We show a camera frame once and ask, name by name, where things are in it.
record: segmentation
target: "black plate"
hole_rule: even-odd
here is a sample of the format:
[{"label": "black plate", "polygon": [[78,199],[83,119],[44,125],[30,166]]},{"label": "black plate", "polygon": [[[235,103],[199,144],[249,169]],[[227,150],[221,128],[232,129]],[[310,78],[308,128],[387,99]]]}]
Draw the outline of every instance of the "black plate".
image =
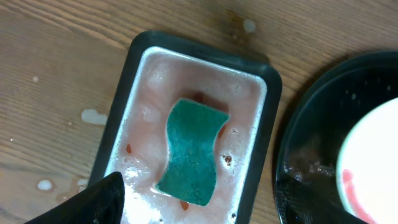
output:
[{"label": "black plate", "polygon": [[146,49],[153,46],[173,50],[174,52],[257,75],[266,82],[267,95],[236,216],[236,223],[249,223],[282,92],[282,80],[277,71],[267,64],[246,60],[163,32],[143,32],[132,41],[104,129],[103,138],[99,145],[93,170],[91,171],[88,186],[93,185],[104,177],[141,55]]},{"label": "black plate", "polygon": [[295,202],[277,194],[276,183],[286,174],[343,208],[333,174],[340,146],[365,114],[397,97],[398,52],[351,59],[310,87],[299,101],[280,145],[274,190],[281,223],[300,219],[297,213],[287,212],[289,203]]}]

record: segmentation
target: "white round object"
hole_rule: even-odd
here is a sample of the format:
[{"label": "white round object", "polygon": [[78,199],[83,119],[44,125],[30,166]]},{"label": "white round object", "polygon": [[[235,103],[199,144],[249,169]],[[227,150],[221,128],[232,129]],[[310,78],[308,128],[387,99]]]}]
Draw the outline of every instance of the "white round object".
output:
[{"label": "white round object", "polygon": [[372,224],[398,223],[398,98],[378,106],[349,132],[336,167],[346,211]]}]

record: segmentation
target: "wooden table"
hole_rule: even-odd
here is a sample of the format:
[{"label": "wooden table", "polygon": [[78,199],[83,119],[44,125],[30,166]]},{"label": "wooden table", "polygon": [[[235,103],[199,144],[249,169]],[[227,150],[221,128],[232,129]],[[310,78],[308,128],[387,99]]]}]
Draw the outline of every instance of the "wooden table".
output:
[{"label": "wooden table", "polygon": [[[245,19],[256,23],[251,34]],[[280,72],[251,222],[278,223],[271,160],[287,106],[336,63],[398,48],[398,2],[0,0],[0,223],[24,223],[81,190],[104,128],[81,113],[109,113],[129,44],[149,29],[269,60]],[[41,180],[52,187],[40,190]]]}]

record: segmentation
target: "wood grain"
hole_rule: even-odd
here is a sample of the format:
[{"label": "wood grain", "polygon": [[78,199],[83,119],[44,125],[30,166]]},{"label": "wood grain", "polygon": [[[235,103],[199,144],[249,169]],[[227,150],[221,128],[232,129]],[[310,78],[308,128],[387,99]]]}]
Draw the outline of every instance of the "wood grain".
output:
[{"label": "wood grain", "polygon": [[[242,33],[246,18],[255,33]],[[251,222],[278,223],[271,161],[286,108],[338,62],[398,48],[397,21],[396,0],[0,0],[0,223],[24,223],[77,193],[71,183],[89,176],[104,128],[80,114],[108,114],[127,48],[149,29],[269,60],[280,72]],[[40,179],[57,189],[38,191]]]}]

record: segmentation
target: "teal sponge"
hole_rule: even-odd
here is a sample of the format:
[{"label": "teal sponge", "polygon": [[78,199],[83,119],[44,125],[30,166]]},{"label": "teal sponge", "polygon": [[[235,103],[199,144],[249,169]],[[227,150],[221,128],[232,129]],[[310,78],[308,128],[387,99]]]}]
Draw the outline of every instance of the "teal sponge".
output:
[{"label": "teal sponge", "polygon": [[157,189],[184,202],[207,205],[216,186],[214,144],[227,120],[229,115],[222,111],[180,99],[167,120],[170,159]]}]

